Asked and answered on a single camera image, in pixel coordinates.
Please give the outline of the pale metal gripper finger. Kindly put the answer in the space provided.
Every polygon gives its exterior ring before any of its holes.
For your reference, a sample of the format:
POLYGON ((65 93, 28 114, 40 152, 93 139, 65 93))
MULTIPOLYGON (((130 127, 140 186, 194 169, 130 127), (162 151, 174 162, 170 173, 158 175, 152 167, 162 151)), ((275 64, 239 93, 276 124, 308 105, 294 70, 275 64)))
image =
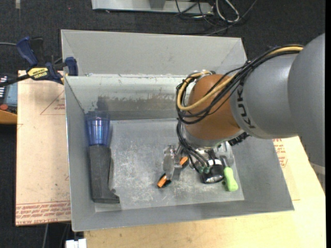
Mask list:
POLYGON ((172 178, 171 178, 171 180, 179 180, 180 174, 181 174, 182 170, 183 170, 183 166, 182 165, 175 164, 174 165, 173 172, 172 172, 172 178))
POLYGON ((169 145, 163 151, 163 170, 167 176, 173 176, 175 156, 175 147, 173 145, 169 145))

